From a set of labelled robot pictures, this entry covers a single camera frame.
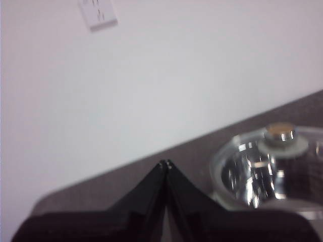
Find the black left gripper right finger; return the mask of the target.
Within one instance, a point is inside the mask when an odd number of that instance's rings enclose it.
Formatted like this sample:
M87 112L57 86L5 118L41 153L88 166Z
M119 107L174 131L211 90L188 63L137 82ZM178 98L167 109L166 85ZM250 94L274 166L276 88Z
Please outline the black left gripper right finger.
M300 215L279 210L229 211L199 190L170 160L168 208L183 241L319 241Z

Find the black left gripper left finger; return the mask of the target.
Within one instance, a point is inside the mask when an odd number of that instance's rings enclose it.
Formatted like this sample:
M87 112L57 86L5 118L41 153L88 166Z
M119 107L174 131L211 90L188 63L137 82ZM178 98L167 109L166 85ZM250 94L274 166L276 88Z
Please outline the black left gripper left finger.
M56 212L23 222L13 241L161 241L167 163L106 210Z

